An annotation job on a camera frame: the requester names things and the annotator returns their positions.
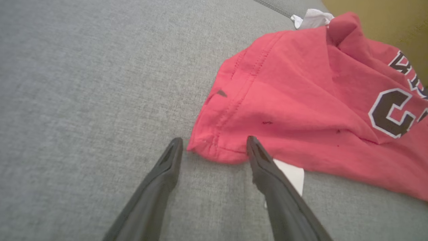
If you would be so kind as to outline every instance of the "red t-shirt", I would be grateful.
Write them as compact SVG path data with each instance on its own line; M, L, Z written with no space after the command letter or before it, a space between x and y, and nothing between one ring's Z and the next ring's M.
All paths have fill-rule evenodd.
M347 13L226 60L188 150L237 164L256 136L283 162L428 201L427 96L407 58Z

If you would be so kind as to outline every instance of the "gray upholstery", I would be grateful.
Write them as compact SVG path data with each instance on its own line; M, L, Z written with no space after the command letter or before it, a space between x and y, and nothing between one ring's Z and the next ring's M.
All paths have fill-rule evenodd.
M319 9L328 12L321 0L255 0L280 14L291 17L293 14L303 18L307 9Z
M100 240L222 62L292 28L253 0L0 1L0 240ZM184 153L161 240L272 240L251 178ZM336 240L428 237L404 195L306 173L303 197Z

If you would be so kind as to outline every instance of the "stitching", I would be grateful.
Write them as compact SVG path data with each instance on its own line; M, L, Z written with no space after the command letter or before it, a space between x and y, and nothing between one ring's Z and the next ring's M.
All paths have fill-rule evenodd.
M276 11L276 12L278 12L278 13L282 14L282 15L284 15L284 16L285 16L285 17L287 17L287 18L290 18L290 17L291 17L291 15L289 15L288 13L286 13L286 12L284 12L284 11L279 10L278 8L276 8L276 7L274 7L274 6L270 5L270 4L268 4L267 2L265 2L265 1L263 1L263 0L254 0L254 1L256 1L256 2L258 2L258 3L260 3L260 4L262 4L262 5L265 5L266 7L270 8L270 9L272 9L272 10L274 10L274 11Z
M235 107L235 109L233 110L233 112L229 115L229 117L228 117L226 120L224 120L224 122L223 122L222 124L220 124L220 121L222 120L223 116L224 116L224 115L226 115L226 113L228 113L228 112L229 112L229 109L230 109L230 108L232 107L232 105L233 105L232 103L231 103L231 104L229 105L229 107L227 108L227 111L226 111L226 112L224 112L224 113L223 113L223 115L221 116L220 121L219 121L219 123L217 124L217 128L216 128L216 129L217 129L217 135L215 135L215 136L214 136L213 143L217 143L217 142L218 142L218 139L220 138L220 134L221 134L221 132L222 132L222 130L223 130L223 127L226 125L227 121L228 121L228 120L230 120L230 119L233 117L233 115L237 112L238 108L241 106L241 103L243 102L243 100L244 100L244 99L245 99L245 97L247 96L248 91L249 91L249 90L250 90L250 88L251 88L251 85L253 84L254 80L256 79L257 75L259 74L260 70L262 69L262 67L263 67L263 63L265 62L266 58L267 58L267 57L268 57L268 55L270 54L270 52L271 52L271 50L272 50L273 46L275 46L276 42L278 42L278 41L281 39L281 37L283 36L283 34L282 34L280 37L277 37L277 36L279 35L279 33L280 33L280 32L277 32L277 33L275 34L275 36L273 37L273 39L269 42L269 44L271 44L271 46L269 46L269 44L268 44L268 45L266 45L266 46L265 46L265 48L262 50L262 52L261 52L260 56L258 57L258 61L253 65L253 68L251 69L250 75L248 76L248 78L247 78L247 80L246 80L246 81L248 81L248 80L250 80L250 78L252 77L252 79L250 80L251 82L250 82L250 84L249 84L249 86L248 86L247 92L246 92L246 93L244 94L244 96L243 96L243 97L238 101L238 104L236 105L236 107ZM217 148L216 148L216 151L215 151L214 156L215 156L215 159L218 159L219 152L217 151Z
M235 150L232 150L232 149L224 148L224 147L221 147L221 146L219 146L217 144L214 144L212 142L208 142L206 140L198 140L198 142L205 142L205 143L210 144L210 146L215 146L217 148L220 148L220 149L223 149L223 150L226 150L226 151L231 151L231 152L235 152L235 153L239 153L239 154L246 154L245 151L235 151Z
M245 50L244 50L244 52L243 52L243 53L241 53L241 54L239 55L238 59L236 60L236 63L235 63L235 69L234 69L234 70L233 70L233 72L232 72L232 76L230 76L230 80L232 80L233 76L235 75L236 70L238 69L238 66L239 66L239 64L241 63L241 60L244 58L244 56L245 56L245 54L246 54L246 53L247 53L247 49L245 49Z

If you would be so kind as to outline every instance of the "white paper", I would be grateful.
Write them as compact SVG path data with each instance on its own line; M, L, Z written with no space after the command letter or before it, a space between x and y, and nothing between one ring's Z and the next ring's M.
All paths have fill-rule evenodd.
M273 162L275 162L276 166L288 178L288 180L291 182L291 184L296 189L296 191L299 193L299 195L302 196L302 194L303 194L303 182L305 180L305 171L303 170L303 168L287 164L287 163L282 162L282 161L277 160L277 159L274 159Z

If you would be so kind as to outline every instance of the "white cloth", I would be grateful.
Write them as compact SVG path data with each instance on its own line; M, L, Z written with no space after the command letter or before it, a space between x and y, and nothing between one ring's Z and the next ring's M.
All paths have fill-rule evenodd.
M294 27L298 30L325 26L329 24L333 18L331 13L321 12L318 9L308 9L303 19L297 15L291 16Z

